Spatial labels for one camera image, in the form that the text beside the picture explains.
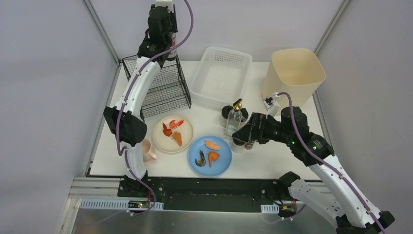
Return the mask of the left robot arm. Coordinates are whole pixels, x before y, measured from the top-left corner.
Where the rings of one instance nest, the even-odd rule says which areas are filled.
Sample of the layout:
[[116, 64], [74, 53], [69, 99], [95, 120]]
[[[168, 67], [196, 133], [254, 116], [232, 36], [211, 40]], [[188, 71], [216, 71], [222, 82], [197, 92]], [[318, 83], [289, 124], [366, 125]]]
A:
[[104, 109], [104, 118], [115, 136], [118, 153], [125, 159], [125, 175], [136, 181], [140, 181], [147, 173], [142, 142], [148, 127], [141, 116], [142, 105], [152, 82], [176, 44], [176, 32], [173, 2], [156, 1], [150, 7], [148, 28], [139, 46], [135, 68], [127, 87], [113, 107]]

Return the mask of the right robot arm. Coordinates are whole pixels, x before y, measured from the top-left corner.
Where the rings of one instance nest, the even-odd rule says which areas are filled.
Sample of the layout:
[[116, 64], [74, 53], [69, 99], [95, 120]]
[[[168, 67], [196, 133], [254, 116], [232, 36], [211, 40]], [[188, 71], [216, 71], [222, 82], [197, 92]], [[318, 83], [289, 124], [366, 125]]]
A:
[[252, 113], [249, 121], [232, 134], [248, 144], [284, 143], [293, 156], [314, 172], [328, 188], [327, 196], [310, 187], [293, 172], [278, 179], [286, 193], [326, 219], [338, 234], [378, 234], [395, 221], [389, 211], [372, 204], [346, 174], [338, 156], [324, 137], [310, 132], [307, 116], [299, 107], [282, 109], [281, 120]]

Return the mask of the gold cap oil bottle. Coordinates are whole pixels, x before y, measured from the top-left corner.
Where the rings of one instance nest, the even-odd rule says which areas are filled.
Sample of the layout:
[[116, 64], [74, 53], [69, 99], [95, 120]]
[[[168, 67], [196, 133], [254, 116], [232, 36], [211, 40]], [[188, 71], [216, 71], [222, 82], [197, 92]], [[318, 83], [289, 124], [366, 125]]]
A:
[[225, 128], [225, 137], [227, 139], [232, 139], [232, 134], [235, 133], [242, 121], [243, 114], [242, 109], [242, 99], [235, 101], [228, 113], [227, 124]]

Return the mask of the black lid jar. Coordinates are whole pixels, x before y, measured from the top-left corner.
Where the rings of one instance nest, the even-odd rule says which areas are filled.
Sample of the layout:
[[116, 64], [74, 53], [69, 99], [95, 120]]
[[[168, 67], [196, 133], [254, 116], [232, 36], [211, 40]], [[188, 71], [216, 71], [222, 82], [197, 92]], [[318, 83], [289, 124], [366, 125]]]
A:
[[241, 113], [242, 113], [242, 118], [241, 118], [241, 122], [246, 122], [249, 118], [249, 113], [247, 111], [246, 108], [242, 108], [241, 109]]
[[236, 138], [232, 139], [230, 148], [234, 153], [241, 153], [244, 150], [245, 142], [238, 140]]

